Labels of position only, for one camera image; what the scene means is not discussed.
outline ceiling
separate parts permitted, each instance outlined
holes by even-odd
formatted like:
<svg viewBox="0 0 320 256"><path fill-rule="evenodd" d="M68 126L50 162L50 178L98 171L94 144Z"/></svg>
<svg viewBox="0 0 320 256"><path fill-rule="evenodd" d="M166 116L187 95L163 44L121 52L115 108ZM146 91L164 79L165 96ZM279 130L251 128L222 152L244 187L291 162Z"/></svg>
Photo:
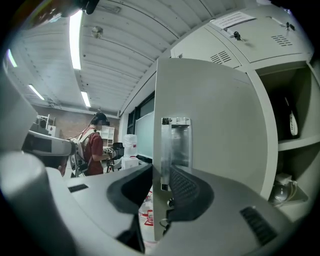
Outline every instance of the ceiling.
<svg viewBox="0 0 320 256"><path fill-rule="evenodd" d="M151 65L179 38L216 15L252 2L100 0L93 14L82 17L81 70L72 67L69 18L60 18L17 35L10 49L18 67L7 62L9 77L34 105L90 110L81 96L86 91L92 109L117 115ZM103 28L100 39L92 36L95 26Z"/></svg>

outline backpack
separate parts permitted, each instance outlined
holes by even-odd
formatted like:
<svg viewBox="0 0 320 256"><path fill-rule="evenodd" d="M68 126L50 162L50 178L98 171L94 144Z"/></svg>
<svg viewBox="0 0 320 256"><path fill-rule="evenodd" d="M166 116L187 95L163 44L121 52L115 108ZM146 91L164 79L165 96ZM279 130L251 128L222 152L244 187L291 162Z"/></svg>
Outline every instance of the backpack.
<svg viewBox="0 0 320 256"><path fill-rule="evenodd" d="M83 175L85 176L85 172L88 170L89 165L92 161L92 157L90 158L89 162L87 163L85 161L85 157L84 157L84 150L86 147L83 147L83 143L84 141L91 135L94 133L97 133L95 130L90 129L87 130L86 134L83 135L83 133L86 130L84 130L78 138L72 138L70 139L71 142L73 142L75 144L75 151L73 155L70 155L69 159L70 159L70 164L71 164L71 168L74 172L74 175L76 177L79 177L79 175Z"/></svg>

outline white partition panel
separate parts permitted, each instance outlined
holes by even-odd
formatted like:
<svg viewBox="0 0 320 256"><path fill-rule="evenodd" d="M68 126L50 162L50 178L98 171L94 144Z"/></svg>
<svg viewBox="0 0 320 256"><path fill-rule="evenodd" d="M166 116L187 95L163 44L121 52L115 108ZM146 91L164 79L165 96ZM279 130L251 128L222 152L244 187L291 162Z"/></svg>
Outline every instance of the white partition panel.
<svg viewBox="0 0 320 256"><path fill-rule="evenodd" d="M138 154L150 159L153 159L154 151L154 119L154 112L151 112L135 123Z"/></svg>

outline red shirt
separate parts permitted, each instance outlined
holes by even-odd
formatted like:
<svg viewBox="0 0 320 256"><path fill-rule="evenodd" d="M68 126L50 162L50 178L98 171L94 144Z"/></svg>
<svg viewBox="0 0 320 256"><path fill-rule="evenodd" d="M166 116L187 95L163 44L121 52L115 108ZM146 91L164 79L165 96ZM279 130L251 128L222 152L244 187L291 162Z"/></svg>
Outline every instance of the red shirt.
<svg viewBox="0 0 320 256"><path fill-rule="evenodd" d="M86 132L90 129L93 129L93 128L88 128L83 133L83 135L85 135ZM102 140L98 132L89 135L89 137L84 140L83 144L84 145L86 144L84 148L83 156L84 156L84 160L87 163L89 163L92 155L102 156L104 151L104 141ZM94 161L92 159L88 167L87 175L90 176L90 175L98 175L103 173L104 173L104 169L101 165L101 162Z"/></svg>

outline white container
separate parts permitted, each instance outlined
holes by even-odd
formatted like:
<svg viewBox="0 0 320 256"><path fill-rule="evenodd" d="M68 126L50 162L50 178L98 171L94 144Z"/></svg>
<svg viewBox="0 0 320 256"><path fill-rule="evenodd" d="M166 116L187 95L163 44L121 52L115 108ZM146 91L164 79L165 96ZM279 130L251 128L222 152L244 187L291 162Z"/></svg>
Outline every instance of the white container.
<svg viewBox="0 0 320 256"><path fill-rule="evenodd" d="M125 158L136 157L138 155L137 135L126 134L123 137L123 146Z"/></svg>
<svg viewBox="0 0 320 256"><path fill-rule="evenodd" d="M121 169L129 169L139 165L139 159L136 157L122 157L121 158Z"/></svg>

